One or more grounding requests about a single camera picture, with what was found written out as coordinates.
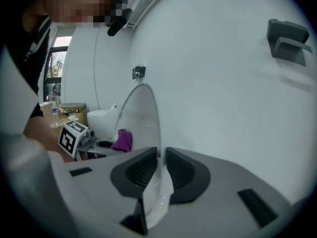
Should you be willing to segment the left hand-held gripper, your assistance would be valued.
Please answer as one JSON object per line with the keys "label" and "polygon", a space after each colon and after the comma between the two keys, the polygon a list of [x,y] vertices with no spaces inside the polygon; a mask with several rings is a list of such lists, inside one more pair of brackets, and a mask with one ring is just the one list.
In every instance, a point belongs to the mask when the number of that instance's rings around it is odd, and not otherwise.
{"label": "left hand-held gripper", "polygon": [[96,141],[95,132],[76,121],[62,125],[58,145],[72,158],[77,158],[79,151],[86,152]]}

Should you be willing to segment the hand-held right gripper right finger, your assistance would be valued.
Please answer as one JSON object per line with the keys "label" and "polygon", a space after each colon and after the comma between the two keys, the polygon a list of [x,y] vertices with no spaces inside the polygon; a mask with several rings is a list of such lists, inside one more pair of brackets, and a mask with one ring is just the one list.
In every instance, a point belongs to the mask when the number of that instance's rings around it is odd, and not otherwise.
{"label": "hand-held right gripper right finger", "polygon": [[199,198],[210,184],[209,169],[172,147],[166,148],[165,157],[174,190],[170,203],[190,203]]}

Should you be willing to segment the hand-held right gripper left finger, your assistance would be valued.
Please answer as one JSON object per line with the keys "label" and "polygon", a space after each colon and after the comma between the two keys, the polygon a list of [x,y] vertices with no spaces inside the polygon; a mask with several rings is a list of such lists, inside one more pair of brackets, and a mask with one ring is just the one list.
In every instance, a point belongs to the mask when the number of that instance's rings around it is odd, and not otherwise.
{"label": "hand-held right gripper left finger", "polygon": [[156,147],[141,150],[139,155],[111,170],[110,180],[122,196],[143,196],[158,166],[157,151]]}

